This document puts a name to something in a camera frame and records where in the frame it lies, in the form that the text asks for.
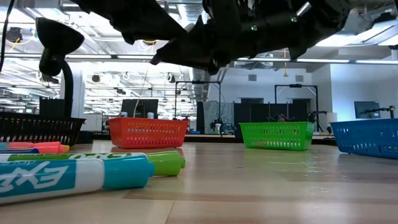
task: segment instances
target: blue basket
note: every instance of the blue basket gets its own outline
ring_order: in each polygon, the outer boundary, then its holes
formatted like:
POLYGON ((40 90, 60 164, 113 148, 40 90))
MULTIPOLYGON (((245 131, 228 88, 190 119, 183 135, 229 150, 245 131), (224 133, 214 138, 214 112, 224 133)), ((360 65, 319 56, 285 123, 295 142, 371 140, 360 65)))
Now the blue basket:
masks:
POLYGON ((341 152, 398 159, 398 119, 332 123, 341 152))

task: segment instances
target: orange basket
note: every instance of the orange basket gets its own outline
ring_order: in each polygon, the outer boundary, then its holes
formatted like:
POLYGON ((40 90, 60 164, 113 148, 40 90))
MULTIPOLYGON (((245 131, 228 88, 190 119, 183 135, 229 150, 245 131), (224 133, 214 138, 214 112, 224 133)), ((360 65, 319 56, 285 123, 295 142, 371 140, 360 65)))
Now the orange basket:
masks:
POLYGON ((145 118, 109 120, 112 143, 125 149, 182 146, 188 121, 145 118))

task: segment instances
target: computer monitor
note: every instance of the computer monitor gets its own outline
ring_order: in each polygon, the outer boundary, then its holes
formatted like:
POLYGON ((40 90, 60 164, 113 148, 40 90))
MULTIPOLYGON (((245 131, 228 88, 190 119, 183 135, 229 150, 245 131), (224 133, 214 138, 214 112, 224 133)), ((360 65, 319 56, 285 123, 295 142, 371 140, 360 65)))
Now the computer monitor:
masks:
MULTIPOLYGON (((137 100, 123 100, 122 112, 126 112, 127 116, 132 118, 134 116, 134 109, 136 108, 137 100)), ((147 118, 148 112, 154 114, 154 118, 157 119, 157 107, 159 100, 139 100, 136 109, 136 118, 147 118)))
POLYGON ((62 118, 64 115, 63 114, 64 102, 65 102, 65 100, 63 100, 63 99, 40 98, 39 115, 62 118))
POLYGON ((355 117, 356 119, 378 119, 380 111, 369 112, 369 110, 380 109, 380 104, 377 101, 355 101, 355 117))

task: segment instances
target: fluorescent light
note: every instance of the fluorescent light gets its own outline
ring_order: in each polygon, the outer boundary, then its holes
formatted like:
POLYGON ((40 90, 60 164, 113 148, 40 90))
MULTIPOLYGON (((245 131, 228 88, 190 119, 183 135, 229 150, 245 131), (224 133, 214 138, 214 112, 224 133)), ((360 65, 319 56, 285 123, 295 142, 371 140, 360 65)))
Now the fluorescent light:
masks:
POLYGON ((110 55, 67 55, 66 58, 110 59, 110 58, 112 58, 112 56, 110 56, 110 55))
POLYGON ((63 7, 79 7, 78 4, 74 4, 74 3, 65 3, 62 4, 63 7))
POLYGON ((311 9, 311 4, 309 2, 306 2, 298 11, 297 11, 297 15, 301 16, 301 14, 307 12, 308 10, 311 9))
POLYGON ((398 65, 398 60, 357 60, 355 63, 360 64, 378 64, 378 65, 398 65))
POLYGON ((93 40, 102 42, 124 42, 123 37, 92 37, 93 40))
POLYGON ((41 54, 6 53, 7 58, 41 58, 41 54))
POLYGON ((1 106, 6 109, 25 109, 25 106, 1 106))
MULTIPOLYGON (((101 98, 110 98, 110 99, 124 99, 124 100, 136 100, 138 97, 136 96, 85 96, 85 99, 101 99, 101 98)), ((161 100, 161 97, 140 97, 141 100, 161 100)))
POLYGON ((380 46, 394 46, 394 45, 398 45, 398 35, 395 35, 393 37, 391 37, 390 39, 381 42, 379 44, 380 46))
POLYGON ((289 58, 238 58, 239 62, 289 62, 289 58))
POLYGON ((86 86, 89 90, 115 90, 117 87, 99 87, 99 86, 86 86))
POLYGON ((152 55, 118 55, 119 59, 150 60, 152 57, 152 55))
POLYGON ((307 62, 307 63, 348 63, 349 60, 299 58, 299 59, 297 59, 297 62, 307 62))

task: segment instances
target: blue marker cap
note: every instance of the blue marker cap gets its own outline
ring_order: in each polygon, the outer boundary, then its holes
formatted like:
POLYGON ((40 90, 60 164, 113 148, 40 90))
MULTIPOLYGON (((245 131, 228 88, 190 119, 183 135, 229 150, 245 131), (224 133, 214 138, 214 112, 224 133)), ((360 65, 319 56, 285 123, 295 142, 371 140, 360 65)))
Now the blue marker cap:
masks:
POLYGON ((36 154, 38 149, 2 149, 0 154, 36 154))
POLYGON ((146 155, 104 160, 104 189, 145 187, 155 175, 155 166, 146 155))
POLYGON ((8 143, 0 142, 0 150, 8 149, 8 143))

